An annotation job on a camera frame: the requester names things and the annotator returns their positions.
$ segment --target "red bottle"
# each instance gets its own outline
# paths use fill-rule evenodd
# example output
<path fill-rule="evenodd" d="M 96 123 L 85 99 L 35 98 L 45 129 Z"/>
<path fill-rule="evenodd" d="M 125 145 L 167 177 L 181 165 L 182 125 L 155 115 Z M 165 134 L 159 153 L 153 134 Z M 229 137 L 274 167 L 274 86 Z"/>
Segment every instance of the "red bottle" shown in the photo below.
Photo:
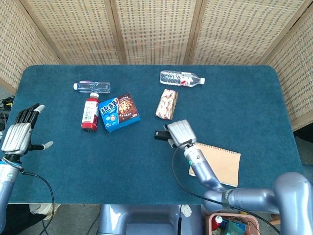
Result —
<path fill-rule="evenodd" d="M 85 131 L 97 131 L 98 124 L 98 103 L 99 95 L 97 93 L 90 93 L 90 97 L 86 100 L 82 126 Z"/>
<path fill-rule="evenodd" d="M 223 222 L 223 218 L 219 215 L 216 215 L 212 218 L 212 231 L 217 230 L 217 228 Z"/>

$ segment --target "cookie box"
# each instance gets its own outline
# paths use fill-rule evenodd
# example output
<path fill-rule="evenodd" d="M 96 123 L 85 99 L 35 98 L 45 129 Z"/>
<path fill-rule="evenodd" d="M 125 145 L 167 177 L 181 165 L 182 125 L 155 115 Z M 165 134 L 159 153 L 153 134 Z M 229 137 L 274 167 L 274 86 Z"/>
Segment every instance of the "cookie box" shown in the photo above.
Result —
<path fill-rule="evenodd" d="M 98 108 L 104 126 L 109 132 L 140 121 L 139 113 L 129 93 L 101 102 Z"/>

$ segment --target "notebook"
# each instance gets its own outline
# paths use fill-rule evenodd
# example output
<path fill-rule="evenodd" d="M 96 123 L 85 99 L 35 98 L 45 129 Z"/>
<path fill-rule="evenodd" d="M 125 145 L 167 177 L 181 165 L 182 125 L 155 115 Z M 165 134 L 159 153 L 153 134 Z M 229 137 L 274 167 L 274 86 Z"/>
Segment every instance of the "notebook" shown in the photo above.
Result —
<path fill-rule="evenodd" d="M 201 149 L 219 181 L 237 187 L 240 153 L 203 143 L 196 143 L 196 145 Z M 195 176 L 192 168 L 189 168 L 189 175 Z"/>

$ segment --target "woven partition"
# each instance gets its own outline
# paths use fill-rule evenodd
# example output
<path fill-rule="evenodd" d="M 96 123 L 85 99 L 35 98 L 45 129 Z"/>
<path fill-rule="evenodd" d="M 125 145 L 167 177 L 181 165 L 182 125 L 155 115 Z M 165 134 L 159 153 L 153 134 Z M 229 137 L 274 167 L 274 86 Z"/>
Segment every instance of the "woven partition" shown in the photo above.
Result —
<path fill-rule="evenodd" d="M 110 1 L 21 2 L 64 63 L 119 64 Z"/>
<path fill-rule="evenodd" d="M 196 0 L 116 0 L 128 64 L 182 64 Z"/>
<path fill-rule="evenodd" d="M 266 62 L 278 72 L 293 129 L 313 122 L 313 5 Z"/>
<path fill-rule="evenodd" d="M 28 66 L 58 63 L 21 9 L 13 0 L 0 1 L 0 84 L 13 94 Z"/>
<path fill-rule="evenodd" d="M 256 64 L 302 0 L 208 0 L 191 64 Z"/>

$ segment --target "blue tablecloth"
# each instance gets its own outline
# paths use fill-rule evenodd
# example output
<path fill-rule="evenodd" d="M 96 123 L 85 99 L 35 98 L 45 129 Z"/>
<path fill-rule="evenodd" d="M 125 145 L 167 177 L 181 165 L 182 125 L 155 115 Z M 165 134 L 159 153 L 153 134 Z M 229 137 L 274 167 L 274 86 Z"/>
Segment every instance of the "blue tablecloth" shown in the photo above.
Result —
<path fill-rule="evenodd" d="M 206 81 L 193 88 L 163 85 L 161 70 L 194 72 Z M 82 131 L 89 94 L 73 90 L 81 80 L 111 83 L 111 93 L 100 94 L 100 101 L 130 92 L 141 121 L 108 133 L 100 119 L 96 133 Z M 155 117 L 166 88 L 179 94 L 173 121 L 187 119 L 199 142 L 241 153 L 240 187 L 271 188 L 280 174 L 302 172 L 279 80 L 268 66 L 31 66 L 22 75 L 7 128 L 20 110 L 45 105 L 32 143 L 54 145 L 21 161 L 50 182 L 56 203 L 201 203 L 175 182 L 173 149 L 154 140 L 154 131 L 171 122 Z M 202 194 L 205 188 L 188 168 L 180 151 L 175 169 L 181 182 Z M 51 199 L 42 181 L 19 175 L 10 202 Z"/>

